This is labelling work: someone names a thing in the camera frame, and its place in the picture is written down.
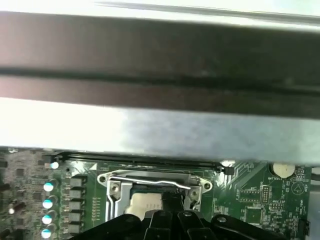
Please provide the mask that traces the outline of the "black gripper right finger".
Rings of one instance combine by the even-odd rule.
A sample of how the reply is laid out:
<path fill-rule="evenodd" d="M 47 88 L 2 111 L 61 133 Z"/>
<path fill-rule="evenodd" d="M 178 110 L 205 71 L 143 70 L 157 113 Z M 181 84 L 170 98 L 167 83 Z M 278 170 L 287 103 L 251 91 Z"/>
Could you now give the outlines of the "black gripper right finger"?
<path fill-rule="evenodd" d="M 172 238 L 175 240 L 281 240 L 281 234 L 264 230 L 229 215 L 212 215 L 213 202 L 201 212 L 202 197 L 172 194 Z"/>

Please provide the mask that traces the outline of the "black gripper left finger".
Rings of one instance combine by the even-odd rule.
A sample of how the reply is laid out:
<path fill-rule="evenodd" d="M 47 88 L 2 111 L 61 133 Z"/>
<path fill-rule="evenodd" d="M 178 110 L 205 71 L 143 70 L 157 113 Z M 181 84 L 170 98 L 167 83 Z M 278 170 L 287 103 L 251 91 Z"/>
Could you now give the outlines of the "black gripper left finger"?
<path fill-rule="evenodd" d="M 161 195 L 162 210 L 140 220 L 133 214 L 123 214 L 96 227 L 76 234 L 73 240 L 169 240 L 173 225 L 172 192 Z"/>

